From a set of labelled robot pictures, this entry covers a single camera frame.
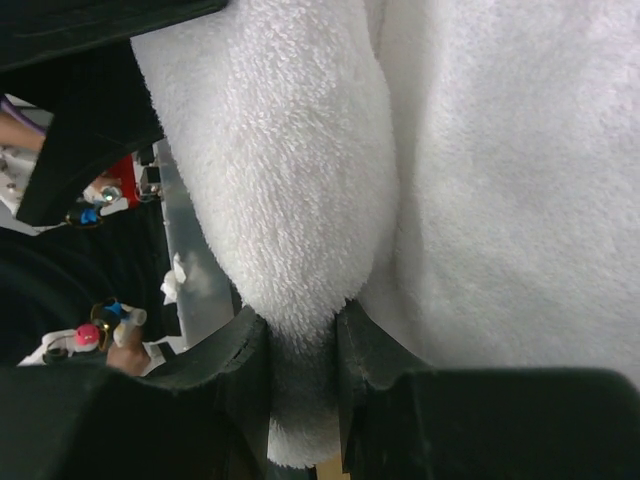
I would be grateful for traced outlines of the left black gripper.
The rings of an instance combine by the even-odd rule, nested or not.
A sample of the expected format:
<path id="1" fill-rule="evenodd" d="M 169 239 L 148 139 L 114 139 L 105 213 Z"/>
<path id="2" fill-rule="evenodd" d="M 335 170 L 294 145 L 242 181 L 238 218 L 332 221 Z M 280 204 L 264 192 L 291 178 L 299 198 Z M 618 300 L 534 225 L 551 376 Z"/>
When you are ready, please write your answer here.
<path id="1" fill-rule="evenodd" d="M 224 9 L 223 1 L 4 1 L 1 91 L 53 115 L 17 210 L 63 221 L 95 177 L 163 134 L 132 37 Z"/>

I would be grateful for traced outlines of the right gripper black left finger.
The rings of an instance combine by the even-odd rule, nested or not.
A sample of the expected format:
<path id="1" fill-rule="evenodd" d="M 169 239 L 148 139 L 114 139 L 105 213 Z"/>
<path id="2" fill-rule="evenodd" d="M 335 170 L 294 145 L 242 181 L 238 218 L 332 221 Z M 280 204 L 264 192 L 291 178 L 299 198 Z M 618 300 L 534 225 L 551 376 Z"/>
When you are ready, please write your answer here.
<path id="1" fill-rule="evenodd" d="M 265 322 L 243 309 L 145 377 L 91 363 L 1 372 L 5 479 L 261 479 Z"/>

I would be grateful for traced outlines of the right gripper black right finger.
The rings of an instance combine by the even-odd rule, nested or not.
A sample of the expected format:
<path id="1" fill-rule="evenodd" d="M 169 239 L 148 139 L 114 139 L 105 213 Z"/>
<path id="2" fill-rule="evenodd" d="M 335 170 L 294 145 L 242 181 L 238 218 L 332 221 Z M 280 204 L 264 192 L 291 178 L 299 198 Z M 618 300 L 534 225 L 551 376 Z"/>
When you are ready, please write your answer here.
<path id="1" fill-rule="evenodd" d="M 357 302 L 336 319 L 354 479 L 635 479 L 639 393 L 603 369 L 437 369 Z"/>

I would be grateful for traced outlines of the white towel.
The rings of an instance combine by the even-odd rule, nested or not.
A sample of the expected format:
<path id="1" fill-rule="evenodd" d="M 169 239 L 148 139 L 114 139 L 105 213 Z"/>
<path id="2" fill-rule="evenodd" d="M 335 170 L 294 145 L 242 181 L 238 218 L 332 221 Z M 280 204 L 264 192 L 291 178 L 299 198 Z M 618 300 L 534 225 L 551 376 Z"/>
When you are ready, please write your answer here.
<path id="1" fill-rule="evenodd" d="M 270 328 L 270 461 L 336 454 L 350 299 L 437 367 L 639 378 L 635 1 L 233 1 L 132 50 Z"/>

